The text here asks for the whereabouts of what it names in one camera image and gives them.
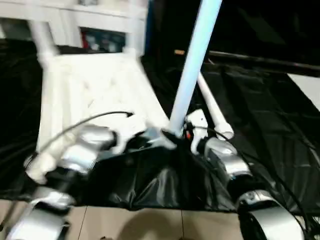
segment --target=white pipe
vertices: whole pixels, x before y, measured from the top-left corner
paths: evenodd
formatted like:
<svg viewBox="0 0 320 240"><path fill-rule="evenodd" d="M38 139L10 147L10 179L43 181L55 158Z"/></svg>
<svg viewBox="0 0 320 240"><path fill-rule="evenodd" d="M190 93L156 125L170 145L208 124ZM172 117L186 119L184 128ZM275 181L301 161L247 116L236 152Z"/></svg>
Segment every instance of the white pipe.
<svg viewBox="0 0 320 240"><path fill-rule="evenodd" d="M26 12L29 18L29 26L32 37L37 49L38 61L45 68L50 59L54 57L58 51L56 50L49 28L43 22L45 19L43 9L40 7L39 0L27 0Z"/></svg>
<svg viewBox="0 0 320 240"><path fill-rule="evenodd" d="M230 124L226 121L225 116L221 112L219 105L217 104L216 99L210 91L208 84L206 83L206 80L204 79L204 76L201 74L201 72L199 74L197 82L203 95L204 101L209 109L211 118L214 122L214 130L224 135L227 139L233 138L234 131ZM220 140L225 140L220 135L217 135L217 137Z"/></svg>
<svg viewBox="0 0 320 240"><path fill-rule="evenodd" d="M169 130L177 136L187 114L197 78L205 58L222 0L202 0L193 29L189 50L175 97Z"/></svg>

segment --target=beige floor tile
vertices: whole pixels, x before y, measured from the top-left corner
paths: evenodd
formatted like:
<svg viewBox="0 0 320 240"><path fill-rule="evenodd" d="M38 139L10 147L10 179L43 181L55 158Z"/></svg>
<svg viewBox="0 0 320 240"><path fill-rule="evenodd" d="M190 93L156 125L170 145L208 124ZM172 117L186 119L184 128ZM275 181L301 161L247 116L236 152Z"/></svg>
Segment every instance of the beige floor tile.
<svg viewBox="0 0 320 240"><path fill-rule="evenodd" d="M0 222L4 219L5 214L10 206L11 201L0 200ZM16 206L16 209L13 212L12 217L10 218L7 226L11 227L20 217L24 207L26 207L26 202L19 202ZM71 224L69 229L67 240L77 240L80 234L81 225L85 217L86 207L75 207L73 208L69 215L66 217L67 221Z"/></svg>
<svg viewBox="0 0 320 240"><path fill-rule="evenodd" d="M74 207L66 220L71 224L66 240L77 240L80 235L81 226L85 217L86 206Z"/></svg>
<svg viewBox="0 0 320 240"><path fill-rule="evenodd" d="M182 235L180 210L88 207L79 240L178 240Z"/></svg>
<svg viewBox="0 0 320 240"><path fill-rule="evenodd" d="M184 238L242 240L238 216L231 213L182 211Z"/></svg>

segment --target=black plastic sheet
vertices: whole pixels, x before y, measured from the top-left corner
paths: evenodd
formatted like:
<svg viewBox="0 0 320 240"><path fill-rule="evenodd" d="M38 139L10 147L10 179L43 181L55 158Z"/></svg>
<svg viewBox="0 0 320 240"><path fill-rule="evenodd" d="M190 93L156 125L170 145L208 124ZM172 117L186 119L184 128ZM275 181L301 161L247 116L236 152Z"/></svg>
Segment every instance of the black plastic sheet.
<svg viewBox="0 0 320 240"><path fill-rule="evenodd" d="M62 53L85 53L61 47ZM159 71L151 57L142 58L159 102L169 116L181 71ZM25 179L23 191L15 181L23 162L35 150L41 110L42 71L32 43L0 42L2 134L0 137L0 198L28 200L35 184ZM246 153L257 177L274 196L299 213L291 197L276 183L263 161L275 169L308 213L320 215L320 113L283 73L266 73L227 65L204 66L204 78L226 119L235 130L234 146ZM208 109L194 92L189 112ZM174 151L144 149L99 162L79 205L234 211L230 196L215 174L195 160L184 145Z"/></svg>

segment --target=shelf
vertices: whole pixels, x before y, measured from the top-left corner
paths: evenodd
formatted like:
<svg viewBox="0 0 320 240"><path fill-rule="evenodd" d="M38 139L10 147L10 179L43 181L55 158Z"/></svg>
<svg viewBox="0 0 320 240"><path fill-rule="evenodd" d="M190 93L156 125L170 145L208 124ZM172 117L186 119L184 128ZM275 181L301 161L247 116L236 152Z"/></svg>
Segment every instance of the shelf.
<svg viewBox="0 0 320 240"><path fill-rule="evenodd" d="M27 0L0 0L0 3L26 4ZM35 0L43 7L67 9L86 13L96 13L117 17L130 17L129 0L99 0L99 5L79 5L77 0ZM136 16L144 20L147 17L148 0L135 0Z"/></svg>

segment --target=wire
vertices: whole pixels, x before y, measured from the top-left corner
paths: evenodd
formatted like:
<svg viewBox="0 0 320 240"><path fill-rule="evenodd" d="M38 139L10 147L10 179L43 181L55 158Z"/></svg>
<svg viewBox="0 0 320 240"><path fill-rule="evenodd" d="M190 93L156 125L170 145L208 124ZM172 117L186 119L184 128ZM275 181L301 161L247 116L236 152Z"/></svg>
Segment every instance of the wire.
<svg viewBox="0 0 320 240"><path fill-rule="evenodd" d="M109 111L109 112L104 112L104 113L100 113L100 114L97 114L97 115L94 115L94 116L91 116L91 117L88 117L82 121L79 121L78 123L72 125L72 126L69 126L67 127L66 129L64 129L63 131L61 131L60 133L58 133L56 136L54 136L53 138L51 138L38 152L38 154L35 154L30 158L30 160L28 161L27 163L27 166L24 168L28 168L28 166L32 163L33 159L36 157L36 156L39 156L41 155L44 151L46 151L50 145L56 141L57 139L59 139L61 136L63 136L64 134L66 134L67 132L75 129L76 127L84 124L84 123L87 123L89 122L90 120L93 120L93 119L96 119L96 118L99 118L99 117L102 117L102 116L106 116L106 115L111 115L111 114L126 114L127 117L131 117L133 115L132 112L128 112L128 111ZM25 173L24 171L21 173L21 175L19 176L18 180L16 181L16 185L19 187L19 190L17 191L16 193L16 197L15 199L18 198L18 196L21 194L23 188L24 188L24 183L25 183ZM5 225L7 224L8 220L10 219L12 213L14 212L15 208L17 206L17 200L13 200L11 202L11 205L8 209L8 211L6 212L5 216L4 216L4 219L2 220L2 222L0 223L0 232L4 229Z"/></svg>
<svg viewBox="0 0 320 240"><path fill-rule="evenodd" d="M205 126L193 126L195 129L205 129L205 130L209 130L217 135L219 135L220 137L224 138L224 140L226 140L227 142L229 142L229 139L223 135L222 133L214 130L213 128L210 128L210 127L205 127Z"/></svg>
<svg viewBox="0 0 320 240"><path fill-rule="evenodd" d="M198 129L206 129L208 131L211 131L219 136L221 136L222 138L224 138L227 142L229 141L228 138L226 136L224 136L223 134L221 134L220 132L217 132L216 130L210 128L210 127L203 127L203 126L193 126L194 128L198 128ZM305 224L305 230L308 233L310 231L310 225L309 225L309 221L308 221L308 217L307 214L301 204L301 202L299 201L299 199L296 197L296 195L291 191L291 189L288 187L288 185L285 183L285 181L282 180L281 177L279 177L279 175L277 174L276 170L271 170L270 167L268 167L264 162L262 162L259 158L254 157L248 153L239 151L238 152L242 155L243 160L246 161L248 163L248 161L246 160L246 158L244 157L244 155L247 155L248 157L254 159L255 161L257 161L259 164L261 164L267 171L268 173L271 175L271 177L277 182L279 182L283 188L287 191L287 193L292 197L293 201L295 202L295 204L297 205L298 209L300 210L300 213L302 215L302 218L304 220L304 224Z"/></svg>
<svg viewBox="0 0 320 240"><path fill-rule="evenodd" d="M64 134L66 134L67 132L70 132L71 130L75 129L76 127L82 125L82 124L85 124L93 119L97 119L99 117L102 117L102 116L106 116L106 115L110 115L110 114L126 114L127 117L131 117L133 115L132 112L128 112L128 111L108 111L108 112L104 112L104 113L100 113L100 114L97 114L97 115L93 115L91 117L88 117L82 121L79 121L78 123L72 125L72 126L69 126L67 127L66 129L64 129L63 131L61 131L60 133L58 133L56 136L54 136L53 138L51 138L38 152L38 156L40 154L42 154L45 150L47 150L50 145L56 141L57 139L59 139L61 136L63 136Z"/></svg>

